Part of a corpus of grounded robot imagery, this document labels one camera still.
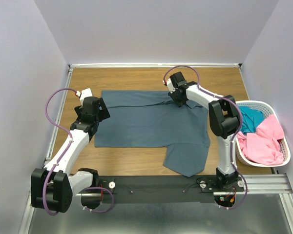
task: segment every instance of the red wire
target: red wire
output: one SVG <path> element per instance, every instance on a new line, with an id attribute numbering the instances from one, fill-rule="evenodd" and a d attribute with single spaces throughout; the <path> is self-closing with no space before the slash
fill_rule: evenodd
<path id="1" fill-rule="evenodd" d="M 233 187 L 231 188 L 231 190 L 229 191 L 229 194 L 225 197 L 227 198 L 228 196 L 230 196 L 231 192 L 232 192 Z"/>
<path id="2" fill-rule="evenodd" d="M 101 190 L 101 202 L 102 202 L 102 200 L 103 200 L 103 190 Z"/>
<path id="3" fill-rule="evenodd" d="M 233 187 L 234 188 L 234 195 L 233 195 L 233 197 L 235 197 L 235 195 L 236 195 L 236 189 L 235 189 L 235 187 Z"/>

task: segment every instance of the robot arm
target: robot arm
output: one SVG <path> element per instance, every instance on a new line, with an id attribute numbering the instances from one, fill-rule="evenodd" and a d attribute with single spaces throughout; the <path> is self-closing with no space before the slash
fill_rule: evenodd
<path id="1" fill-rule="evenodd" d="M 33 207 L 44 208 L 43 184 L 54 165 L 56 166 L 46 190 L 47 205 L 52 211 L 66 212 L 74 195 L 85 188 L 98 186 L 99 176 L 96 170 L 81 168 L 74 176 L 69 177 L 69 174 L 80 152 L 97 132 L 99 122 L 110 115 L 103 99 L 93 97 L 90 89 L 83 90 L 79 98 L 81 105 L 75 107 L 78 117 L 70 126 L 72 139 L 68 136 L 54 158 L 43 169 L 36 168 L 31 175 Z M 69 149 L 57 163 L 71 140 Z"/>
<path id="2" fill-rule="evenodd" d="M 217 136 L 219 162 L 216 169 L 217 184 L 220 188 L 230 186 L 238 179 L 238 173 L 232 166 L 230 153 L 232 153 L 235 164 L 235 143 L 230 152 L 230 140 L 239 126 L 239 114 L 228 102 L 211 96 L 206 89 L 197 86 L 194 81 L 187 82 L 181 72 L 170 76 L 166 83 L 169 96 L 178 106 L 182 106 L 187 100 L 192 100 L 209 110 L 209 124 L 212 132 Z M 232 96 L 226 98 L 235 102 Z"/>

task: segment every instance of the wooden table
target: wooden table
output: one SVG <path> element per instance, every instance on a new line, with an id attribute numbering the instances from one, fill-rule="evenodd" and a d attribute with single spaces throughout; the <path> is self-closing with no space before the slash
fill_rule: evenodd
<path id="1" fill-rule="evenodd" d="M 74 68 L 69 87 L 76 90 L 91 88 L 92 94 L 101 96 L 102 90 L 165 90 L 163 75 L 168 68 Z M 235 100 L 248 99 L 239 69 L 237 68 L 197 68 L 201 75 L 201 85 L 215 93 L 233 95 Z M 182 71 L 187 81 L 197 81 L 195 73 L 187 68 Z M 74 107 L 80 105 L 73 92 L 68 92 L 61 125 L 69 128 L 76 119 Z M 59 130 L 53 154 L 64 143 L 67 134 Z M 202 175 L 215 174 L 218 163 L 216 136 L 209 129 L 210 147 Z M 81 167 L 98 170 L 102 176 L 150 176 L 178 175 L 163 166 L 166 147 L 162 148 L 95 148 L 93 140 L 79 155 L 71 173 Z M 246 166 L 237 159 L 244 174 L 270 174 L 269 168 Z"/>

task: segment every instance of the gray wall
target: gray wall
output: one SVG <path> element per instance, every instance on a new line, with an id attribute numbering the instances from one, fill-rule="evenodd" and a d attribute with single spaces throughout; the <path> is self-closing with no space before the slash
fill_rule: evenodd
<path id="1" fill-rule="evenodd" d="M 243 62 L 278 0 L 35 0 L 68 63 Z"/>
<path id="2" fill-rule="evenodd" d="M 293 187 L 293 0 L 280 0 L 242 74 L 250 98 L 272 105 L 282 123 L 292 157 L 279 170 L 288 174 Z"/>
<path id="3" fill-rule="evenodd" d="M 66 75 L 34 1 L 0 0 L 0 234 L 19 231 L 30 175 L 42 166 L 51 135 L 44 104 Z"/>

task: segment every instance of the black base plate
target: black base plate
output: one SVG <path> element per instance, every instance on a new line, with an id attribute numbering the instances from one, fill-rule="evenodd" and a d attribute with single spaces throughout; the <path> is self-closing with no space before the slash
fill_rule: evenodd
<path id="1" fill-rule="evenodd" d="M 200 181 L 207 181 L 207 189 L 200 187 Z M 115 188 L 108 184 L 115 182 Z M 190 178 L 181 175 L 161 176 L 100 176 L 99 186 L 109 189 L 117 203 L 175 203 L 202 202 L 214 203 L 213 192 L 229 192 L 231 189 L 215 188 L 216 175 L 195 175 Z M 237 191 L 243 188 L 235 184 Z M 110 202 L 110 196 L 104 192 L 104 203 Z"/>
<path id="2" fill-rule="evenodd" d="M 238 180 L 236 182 L 234 182 L 232 185 L 228 186 L 227 188 L 219 188 L 217 186 L 215 175 L 205 175 L 204 177 L 200 177 L 199 183 L 206 184 L 206 187 L 201 188 L 201 191 L 203 193 L 230 192 L 230 191 L 232 191 L 233 186 L 235 187 L 237 192 L 243 192 L 244 188 L 239 187 L 239 185 L 238 185 L 239 181 L 241 181 L 240 177 L 238 178 Z"/>

